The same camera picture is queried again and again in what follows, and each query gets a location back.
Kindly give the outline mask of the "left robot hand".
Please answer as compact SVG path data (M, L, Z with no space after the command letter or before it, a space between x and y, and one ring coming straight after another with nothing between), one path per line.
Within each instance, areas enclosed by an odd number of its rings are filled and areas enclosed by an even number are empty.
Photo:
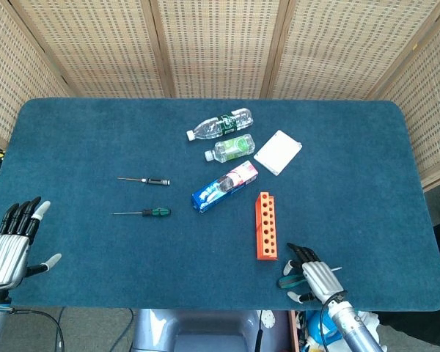
M38 265L28 265L29 251L50 206L50 201L36 197L15 203L4 213L0 223L0 290L14 289L24 278L50 271L62 259L56 253Z

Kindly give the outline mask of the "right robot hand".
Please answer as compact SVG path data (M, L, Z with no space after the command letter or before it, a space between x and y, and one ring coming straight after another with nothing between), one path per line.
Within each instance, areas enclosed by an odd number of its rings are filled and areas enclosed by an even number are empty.
M317 299L323 306L328 306L331 302L343 301L344 288L330 267L321 261L312 249L293 243L287 243L287 246L295 253L298 260L289 260L283 274L287 276L294 268L300 268L303 276L301 281L306 281L311 289L310 293L301 295L288 291L287 296L291 300L303 304L305 301Z

